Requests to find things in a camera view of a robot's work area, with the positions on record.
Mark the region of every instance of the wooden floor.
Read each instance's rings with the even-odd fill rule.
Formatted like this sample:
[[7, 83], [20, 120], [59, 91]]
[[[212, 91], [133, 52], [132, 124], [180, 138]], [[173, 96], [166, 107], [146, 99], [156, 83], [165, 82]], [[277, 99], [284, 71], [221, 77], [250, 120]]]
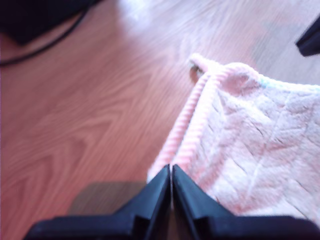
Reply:
[[[188, 56], [244, 62], [293, 83], [320, 84], [320, 56], [295, 41], [319, 0], [103, 0], [66, 40], [1, 69], [1, 239], [35, 221], [111, 213], [146, 173], [194, 82]], [[25, 48], [1, 38], [1, 59]]]

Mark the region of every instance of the pink towel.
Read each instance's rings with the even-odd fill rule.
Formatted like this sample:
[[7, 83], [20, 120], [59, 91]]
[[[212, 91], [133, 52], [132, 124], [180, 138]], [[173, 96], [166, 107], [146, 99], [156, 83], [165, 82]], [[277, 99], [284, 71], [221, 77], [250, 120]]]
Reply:
[[243, 63], [190, 60], [204, 74], [147, 180], [178, 164], [236, 215], [320, 225], [320, 87], [276, 81]]

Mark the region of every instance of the pink fabric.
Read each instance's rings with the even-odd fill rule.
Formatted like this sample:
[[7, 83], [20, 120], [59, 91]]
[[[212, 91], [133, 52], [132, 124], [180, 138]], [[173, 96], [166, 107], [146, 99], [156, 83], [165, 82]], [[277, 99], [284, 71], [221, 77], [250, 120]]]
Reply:
[[195, 86], [148, 172], [178, 164], [237, 215], [320, 224], [320, 87], [275, 81], [200, 55]]

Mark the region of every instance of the black clamp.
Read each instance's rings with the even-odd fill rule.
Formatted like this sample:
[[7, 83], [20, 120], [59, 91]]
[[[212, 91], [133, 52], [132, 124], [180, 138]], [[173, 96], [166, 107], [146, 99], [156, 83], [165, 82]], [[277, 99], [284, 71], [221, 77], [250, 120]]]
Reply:
[[320, 239], [318, 227], [305, 219], [235, 216], [204, 193], [178, 165], [173, 166], [172, 175], [166, 165], [114, 214], [63, 216], [40, 221], [31, 227], [24, 240], [171, 239], [165, 236], [163, 226], [168, 222], [172, 195], [175, 214], [187, 229], [189, 239]]

